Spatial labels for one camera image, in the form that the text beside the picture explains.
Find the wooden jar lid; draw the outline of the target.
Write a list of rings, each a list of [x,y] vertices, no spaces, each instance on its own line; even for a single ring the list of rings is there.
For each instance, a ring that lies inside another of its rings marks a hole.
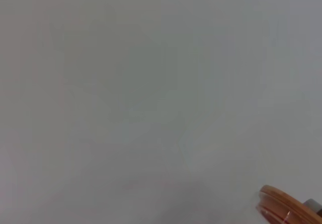
[[[322,204],[314,199],[301,203],[269,185],[260,189],[259,199],[256,209],[269,224],[322,224]]]

